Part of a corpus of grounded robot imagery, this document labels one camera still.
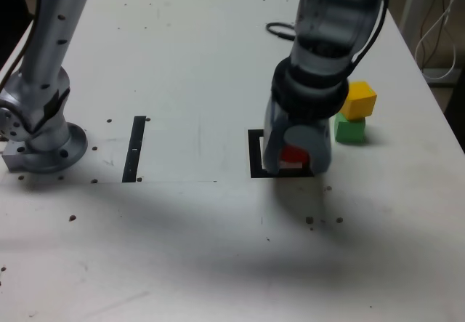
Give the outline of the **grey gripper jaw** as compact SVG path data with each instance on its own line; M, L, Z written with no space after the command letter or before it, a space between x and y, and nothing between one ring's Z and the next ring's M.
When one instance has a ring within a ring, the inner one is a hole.
M313 174L328 171L331 164L331 135L328 119L298 124L288 128L284 134L288 145L301 148L310 157L310 170Z
M285 145L284 134L290 126L287 112L270 97L264 117L264 150L262 162L270 174L280 171L280 154Z

